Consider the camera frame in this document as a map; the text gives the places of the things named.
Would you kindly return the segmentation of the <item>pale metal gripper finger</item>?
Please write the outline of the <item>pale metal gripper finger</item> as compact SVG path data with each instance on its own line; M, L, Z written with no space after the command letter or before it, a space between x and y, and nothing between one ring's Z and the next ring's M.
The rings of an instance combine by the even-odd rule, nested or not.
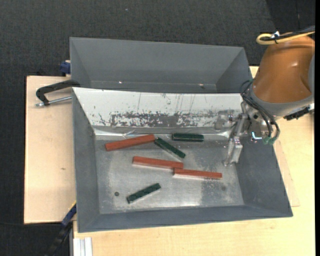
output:
M235 147L236 147L235 139L230 138L228 141L226 158L222 161L222 163L225 167L230 166L232 163L235 162L235 157L234 157Z
M243 145L239 138L234 138L231 144L230 162L237 163L239 161Z

